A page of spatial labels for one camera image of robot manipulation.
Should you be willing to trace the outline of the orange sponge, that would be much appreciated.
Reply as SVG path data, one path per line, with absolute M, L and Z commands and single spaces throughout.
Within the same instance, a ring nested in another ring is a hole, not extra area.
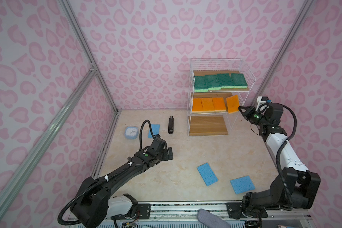
M 203 113 L 203 105 L 201 98 L 195 98 L 192 102 L 192 113 Z
M 212 98 L 201 98 L 202 108 L 204 113 L 214 113 L 215 107 Z
M 213 106 L 214 106 L 214 112 L 226 112 L 227 111 L 224 98 L 213 97 L 212 101 L 213 101 Z
M 238 112 L 240 106 L 238 95 L 226 98 L 228 113 L 232 114 Z

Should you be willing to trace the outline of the green sponge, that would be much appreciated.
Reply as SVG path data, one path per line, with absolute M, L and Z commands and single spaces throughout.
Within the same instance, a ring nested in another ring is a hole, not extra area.
M 222 89 L 233 89 L 234 82 L 229 74 L 217 74 Z
M 194 77 L 194 92 L 208 92 L 209 86 L 206 82 L 205 76 L 195 76 Z
M 247 89 L 248 84 L 245 80 L 245 77 L 243 74 L 231 74 L 231 79 L 233 81 L 233 87 L 237 89 Z
M 205 75 L 204 77 L 208 90 L 221 90 L 221 84 L 217 75 Z

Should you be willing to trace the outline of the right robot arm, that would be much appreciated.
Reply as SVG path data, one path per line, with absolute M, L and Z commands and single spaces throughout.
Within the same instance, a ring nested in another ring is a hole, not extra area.
M 237 214 L 261 218 L 267 210 L 312 208 L 321 178 L 303 164 L 290 144 L 297 130 L 294 111 L 270 100 L 258 107 L 240 106 L 238 110 L 245 120 L 258 127 L 258 135 L 275 161 L 278 175 L 268 190 L 248 192 Z

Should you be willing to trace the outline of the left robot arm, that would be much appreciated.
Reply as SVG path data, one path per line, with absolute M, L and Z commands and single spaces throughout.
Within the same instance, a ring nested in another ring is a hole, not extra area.
M 173 149 L 159 135 L 154 135 L 150 146 L 142 146 L 143 127 L 148 124 L 145 120 L 140 128 L 139 150 L 133 157 L 116 170 L 97 179 L 86 178 L 75 197 L 59 212 L 58 223 L 62 226 L 82 224 L 86 228 L 96 228 L 106 218 L 111 196 L 132 178 L 146 172 L 148 169 L 163 161 L 173 160 Z

